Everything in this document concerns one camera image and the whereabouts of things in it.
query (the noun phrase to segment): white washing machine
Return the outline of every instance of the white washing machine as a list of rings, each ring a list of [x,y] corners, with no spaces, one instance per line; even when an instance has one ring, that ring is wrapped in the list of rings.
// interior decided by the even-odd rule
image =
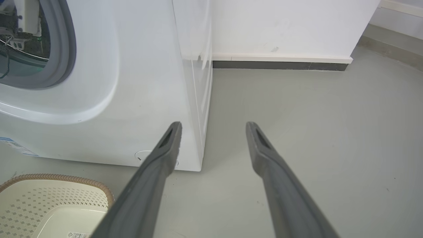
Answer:
[[[176,169],[201,170],[209,1],[0,0],[0,13],[0,140],[26,155],[139,166],[180,121]]]

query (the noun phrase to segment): basket rim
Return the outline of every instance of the basket rim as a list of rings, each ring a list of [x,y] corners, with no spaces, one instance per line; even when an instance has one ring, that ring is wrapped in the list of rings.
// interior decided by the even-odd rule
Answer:
[[[24,174],[16,176],[0,185],[0,193],[9,186],[24,180],[56,180],[90,185],[101,189],[106,194],[108,209],[110,209],[110,207],[112,207],[113,203],[115,202],[115,198],[113,197],[112,191],[105,184],[92,179],[62,174]]]

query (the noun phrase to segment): white wall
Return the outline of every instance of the white wall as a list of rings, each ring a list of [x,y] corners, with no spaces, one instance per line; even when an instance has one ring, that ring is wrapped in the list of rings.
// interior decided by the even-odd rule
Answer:
[[[420,8],[420,11],[423,13],[422,0],[396,0],[395,2]],[[403,33],[409,36],[413,36],[419,39],[423,39],[422,17],[416,17],[391,9],[377,8],[370,20],[370,24],[377,25],[399,33]]]
[[[351,62],[379,0],[212,0],[214,60]]]

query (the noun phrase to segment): concrete floor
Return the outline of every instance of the concrete floor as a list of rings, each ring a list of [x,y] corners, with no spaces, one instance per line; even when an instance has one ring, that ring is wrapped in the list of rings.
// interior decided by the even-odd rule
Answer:
[[[357,48],[345,72],[214,71],[203,170],[166,182],[155,237],[273,237],[244,127],[257,122],[343,238],[421,237],[423,72]],[[136,168],[0,145],[0,183],[86,177],[119,195]]]

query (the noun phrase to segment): sticker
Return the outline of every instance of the sticker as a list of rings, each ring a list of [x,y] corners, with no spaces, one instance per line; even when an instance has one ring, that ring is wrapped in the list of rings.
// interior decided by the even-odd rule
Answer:
[[[90,234],[82,232],[68,232],[67,238],[88,238]]]
[[[8,146],[15,149],[17,152],[23,154],[23,155],[30,155],[30,156],[38,156],[36,153],[33,153],[32,151],[28,150],[27,148],[23,147],[22,145],[18,144],[14,140],[7,138],[7,137],[0,137],[0,141],[3,141]]]

